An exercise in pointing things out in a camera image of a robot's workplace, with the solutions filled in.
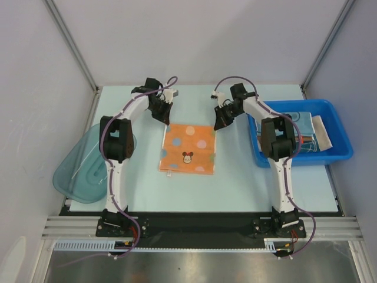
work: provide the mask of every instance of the pink dot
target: pink dot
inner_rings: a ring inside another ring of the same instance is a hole
[[[207,143],[205,140],[200,140],[197,142],[196,146],[199,148],[199,149],[205,149],[206,146],[207,146]]]

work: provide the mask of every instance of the transparent blue tray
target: transparent blue tray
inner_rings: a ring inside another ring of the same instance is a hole
[[[352,145],[347,133],[331,102],[323,99],[267,101],[266,104],[277,112],[311,112],[312,116],[320,115],[333,147],[322,152],[300,153],[292,160],[292,166],[327,165],[338,160],[350,159],[353,155]],[[255,162],[259,167],[270,167],[270,164],[257,143],[255,120],[248,115],[250,137]]]
[[[92,126],[54,173],[56,190],[81,203],[93,203],[107,192],[107,171],[99,148],[100,124]]]

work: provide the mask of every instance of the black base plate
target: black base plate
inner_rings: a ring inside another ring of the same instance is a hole
[[[140,226],[140,237],[148,237],[148,219],[147,218],[138,218],[135,219]],[[96,237],[108,237],[108,238],[125,238],[133,237],[133,232],[129,229],[124,229],[119,226],[114,226],[107,224],[103,221],[102,218],[98,220],[97,230],[95,231]]]
[[[271,219],[255,219],[253,220],[253,237],[261,238],[292,238],[292,230],[294,230],[299,238],[306,238],[304,221],[301,219],[299,223],[285,228],[274,229]]]

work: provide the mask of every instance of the gray metal frame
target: gray metal frame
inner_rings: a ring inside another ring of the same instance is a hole
[[[47,219],[42,239],[119,239],[96,238],[95,231],[99,216],[50,216]],[[309,217],[304,221],[306,233],[313,231],[313,222]],[[358,221],[355,217],[317,217],[317,228],[314,241],[362,241]],[[279,238],[271,241],[285,241]]]
[[[357,0],[346,0],[344,3],[342,10],[340,11],[338,18],[336,19],[334,25],[332,26],[330,33],[325,40],[325,43],[323,43],[317,58],[315,59],[313,65],[311,66],[304,83],[302,84],[303,91],[306,90],[308,87],[310,81],[312,80],[313,76],[315,75],[318,67],[320,66],[320,63],[323,61],[324,57],[327,54],[327,51],[329,50],[330,46],[332,45],[332,42],[334,42],[334,39],[338,32],[340,31],[341,27],[343,26],[344,21],[348,17],[350,11],[352,10],[353,6],[355,5]]]
[[[91,86],[91,88],[96,91],[98,89],[92,74],[90,73],[90,70],[87,66],[87,63],[84,60],[84,57],[80,53],[79,49],[77,48],[77,45],[67,27],[65,24],[58,7],[56,6],[54,0],[43,0],[45,3],[47,10],[51,14],[54,22],[57,25],[57,28],[63,37],[64,41],[67,43],[68,48],[71,50],[72,56],[75,58],[76,62],[78,63],[79,68],[81,69],[82,73],[85,75],[85,78],[88,81],[88,84]]]
[[[42,249],[32,282],[43,282],[48,269],[49,260],[55,245],[59,250],[66,251],[109,251],[114,240],[131,240],[131,238],[97,238],[97,216],[51,216],[47,219],[42,234]],[[302,218],[310,235],[313,229],[311,218]],[[377,282],[375,273],[370,265],[368,252],[363,241],[358,221],[355,217],[318,217],[317,230],[314,241],[347,241],[352,251],[353,260],[361,283]],[[273,252],[273,242],[283,239],[265,239],[265,249],[143,249],[136,248],[136,252]],[[108,246],[96,243],[108,243]]]

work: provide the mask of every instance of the blue dot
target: blue dot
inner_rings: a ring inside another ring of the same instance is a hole
[[[173,146],[180,146],[181,145],[181,139],[179,137],[176,137],[173,140]]]

